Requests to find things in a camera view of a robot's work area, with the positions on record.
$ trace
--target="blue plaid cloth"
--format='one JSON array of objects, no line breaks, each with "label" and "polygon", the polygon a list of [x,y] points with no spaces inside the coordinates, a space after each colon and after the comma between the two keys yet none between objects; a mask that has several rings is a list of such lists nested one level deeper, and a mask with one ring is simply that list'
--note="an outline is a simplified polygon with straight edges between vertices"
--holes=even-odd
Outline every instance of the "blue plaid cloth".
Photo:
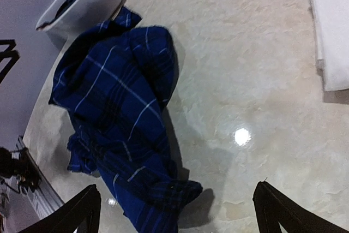
[{"label": "blue plaid cloth", "polygon": [[140,20],[122,8],[81,34],[59,62],[50,103],[67,109],[76,131],[68,169],[99,170],[138,232],[177,232],[179,213],[202,187],[177,180],[161,118],[172,94],[171,35],[134,28]]}]

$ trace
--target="glossy floor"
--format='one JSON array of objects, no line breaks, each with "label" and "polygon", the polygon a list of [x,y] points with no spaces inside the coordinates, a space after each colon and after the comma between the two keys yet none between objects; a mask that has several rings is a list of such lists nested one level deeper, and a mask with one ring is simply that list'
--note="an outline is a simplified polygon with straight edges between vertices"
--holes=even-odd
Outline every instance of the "glossy floor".
[{"label": "glossy floor", "polygon": [[[252,194],[265,179],[309,211],[349,229],[349,105],[323,102],[309,1],[127,0],[126,5],[143,16],[141,25],[163,25],[175,39],[179,80],[169,114],[183,166],[206,189],[184,210],[181,232],[258,232]],[[47,105],[52,72],[26,145],[64,201],[98,184],[100,232],[134,232],[119,206],[106,201],[111,195],[101,178],[66,171],[65,147],[73,131],[67,114]],[[342,103],[346,95],[329,94]]]}]

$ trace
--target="white cloth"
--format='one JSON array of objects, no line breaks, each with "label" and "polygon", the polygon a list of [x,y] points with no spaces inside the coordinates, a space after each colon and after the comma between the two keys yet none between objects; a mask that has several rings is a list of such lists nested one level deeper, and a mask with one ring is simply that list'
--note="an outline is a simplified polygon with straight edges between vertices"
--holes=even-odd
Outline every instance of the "white cloth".
[{"label": "white cloth", "polygon": [[324,90],[349,88],[349,0],[311,0]]}]

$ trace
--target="white plastic container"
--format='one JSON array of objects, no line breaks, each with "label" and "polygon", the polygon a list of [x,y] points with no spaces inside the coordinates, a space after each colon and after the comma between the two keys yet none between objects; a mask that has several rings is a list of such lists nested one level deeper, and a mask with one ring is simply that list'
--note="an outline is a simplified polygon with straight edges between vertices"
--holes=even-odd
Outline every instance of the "white plastic container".
[{"label": "white plastic container", "polygon": [[[36,28],[52,21],[59,7],[66,0],[55,0],[39,19]],[[76,38],[79,34],[111,17],[121,0],[76,0],[52,24],[39,29],[64,39]]]}]

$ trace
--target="marble floor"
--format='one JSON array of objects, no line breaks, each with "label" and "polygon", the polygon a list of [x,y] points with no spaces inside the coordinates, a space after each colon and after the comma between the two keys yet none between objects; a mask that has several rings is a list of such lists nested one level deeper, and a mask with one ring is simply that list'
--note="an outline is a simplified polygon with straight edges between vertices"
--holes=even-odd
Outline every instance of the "marble floor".
[{"label": "marble floor", "polygon": [[[143,16],[141,26],[169,28],[178,52],[169,136],[190,178],[205,189],[184,210],[180,232],[258,232],[252,194],[265,179],[349,229],[349,95],[329,94],[339,103],[324,98],[309,1],[127,0],[126,6]],[[101,178],[66,170],[73,130],[64,110],[47,105],[54,68],[25,144],[64,201],[98,185],[100,232],[132,233],[120,207],[107,203],[111,194]]]}]

